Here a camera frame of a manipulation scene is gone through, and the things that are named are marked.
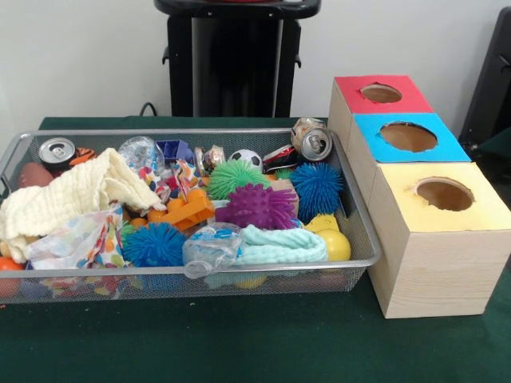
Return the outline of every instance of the soccer ball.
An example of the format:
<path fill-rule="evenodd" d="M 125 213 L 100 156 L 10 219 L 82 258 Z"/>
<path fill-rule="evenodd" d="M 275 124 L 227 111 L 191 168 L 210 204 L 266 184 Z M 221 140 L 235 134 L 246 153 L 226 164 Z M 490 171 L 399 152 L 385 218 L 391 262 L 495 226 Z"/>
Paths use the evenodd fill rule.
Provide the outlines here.
<path fill-rule="evenodd" d="M 247 149 L 240 149 L 235 151 L 229 157 L 230 160 L 234 161 L 247 161 L 253 168 L 258 168 L 261 172 L 263 171 L 263 160 L 256 152 Z"/>

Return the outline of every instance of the red square top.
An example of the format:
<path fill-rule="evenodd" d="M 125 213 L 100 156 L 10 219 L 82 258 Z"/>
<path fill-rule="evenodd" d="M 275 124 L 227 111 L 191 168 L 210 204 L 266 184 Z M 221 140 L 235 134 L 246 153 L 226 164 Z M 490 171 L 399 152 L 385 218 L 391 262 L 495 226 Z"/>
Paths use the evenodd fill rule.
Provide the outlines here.
<path fill-rule="evenodd" d="M 433 112 L 408 76 L 336 77 L 335 82 L 353 114 Z"/>

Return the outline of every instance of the green spiky ball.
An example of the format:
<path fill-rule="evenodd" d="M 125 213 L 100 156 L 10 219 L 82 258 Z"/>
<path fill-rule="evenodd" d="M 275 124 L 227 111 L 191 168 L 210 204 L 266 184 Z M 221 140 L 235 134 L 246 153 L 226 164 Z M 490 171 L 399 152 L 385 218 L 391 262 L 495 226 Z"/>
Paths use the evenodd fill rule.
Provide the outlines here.
<path fill-rule="evenodd" d="M 275 175 L 277 177 L 277 180 L 290 180 L 291 174 L 293 174 L 293 171 L 291 169 L 279 169 L 275 171 Z"/>
<path fill-rule="evenodd" d="M 134 227 L 132 224 L 128 223 L 128 221 L 124 221 L 122 223 L 122 228 L 121 228 L 121 242 L 125 243 L 126 237 L 128 235 L 133 234 L 135 231 L 137 231 L 136 227 Z"/>
<path fill-rule="evenodd" d="M 247 184 L 270 186 L 270 181 L 247 161 L 230 160 L 218 165 L 209 177 L 208 193 L 213 199 L 227 199 L 237 187 Z"/>

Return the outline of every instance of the spiky ball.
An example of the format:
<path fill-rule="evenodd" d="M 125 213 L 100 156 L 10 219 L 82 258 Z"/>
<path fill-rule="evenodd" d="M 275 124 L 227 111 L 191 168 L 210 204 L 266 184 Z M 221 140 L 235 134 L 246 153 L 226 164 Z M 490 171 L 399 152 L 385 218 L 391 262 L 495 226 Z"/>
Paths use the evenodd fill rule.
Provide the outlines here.
<path fill-rule="evenodd" d="M 298 218 L 305 224 L 317 214 L 332 214 L 341 206 L 343 189 L 340 171 L 325 163 L 303 164 L 291 174 L 291 182 L 300 198 Z"/>
<path fill-rule="evenodd" d="M 293 171 L 288 168 L 279 169 L 275 171 L 275 175 L 277 176 L 277 180 L 290 180 L 291 174 L 293 174 Z"/>
<path fill-rule="evenodd" d="M 133 234 L 135 231 L 137 231 L 136 227 L 134 227 L 132 224 L 128 223 L 128 221 L 124 221 L 122 223 L 122 228 L 121 228 L 121 242 L 122 243 L 126 242 L 126 238 L 128 237 L 128 235 Z"/>
<path fill-rule="evenodd" d="M 227 199 L 229 193 L 247 184 L 270 186 L 266 177 L 248 162 L 230 160 L 215 168 L 209 177 L 208 192 L 213 199 Z"/>
<path fill-rule="evenodd" d="M 295 195 L 289 190 L 263 189 L 262 184 L 238 187 L 229 194 L 226 207 L 215 210 L 216 220 L 234 223 L 239 227 L 254 225 L 259 229 L 283 230 L 295 227 L 293 203 Z"/>
<path fill-rule="evenodd" d="M 183 266 L 184 235 L 168 223 L 150 223 L 125 237 L 123 255 L 135 267 Z"/>

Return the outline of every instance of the black cable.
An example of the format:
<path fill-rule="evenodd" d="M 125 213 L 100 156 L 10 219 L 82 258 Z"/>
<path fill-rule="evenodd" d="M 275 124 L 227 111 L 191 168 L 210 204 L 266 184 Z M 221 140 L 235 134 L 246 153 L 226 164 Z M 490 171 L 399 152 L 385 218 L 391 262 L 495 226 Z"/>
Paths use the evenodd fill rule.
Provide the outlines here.
<path fill-rule="evenodd" d="M 153 104 L 151 104 L 150 102 L 146 102 L 146 103 L 144 104 L 144 106 L 142 107 L 142 110 L 141 110 L 141 112 L 140 112 L 139 116 L 144 116 L 145 110 L 146 110 L 148 107 L 150 107 L 150 108 L 151 108 L 151 110 L 153 111 L 153 116 L 158 116 L 158 112 L 156 111 L 156 108 L 155 108 L 155 107 L 154 107 L 154 105 L 153 105 Z"/>

